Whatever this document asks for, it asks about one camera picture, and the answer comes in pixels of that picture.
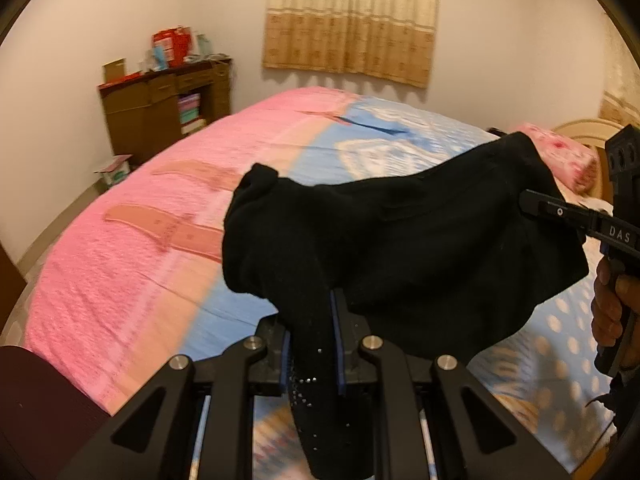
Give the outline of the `person's right hand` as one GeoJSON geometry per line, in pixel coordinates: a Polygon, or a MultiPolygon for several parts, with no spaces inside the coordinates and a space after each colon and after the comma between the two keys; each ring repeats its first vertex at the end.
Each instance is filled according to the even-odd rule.
{"type": "Polygon", "coordinates": [[[621,275],[613,281],[610,263],[603,257],[597,266],[593,290],[594,298],[591,303],[593,338],[601,347],[613,347],[623,335],[623,307],[639,314],[639,281],[627,275],[621,275]]]}

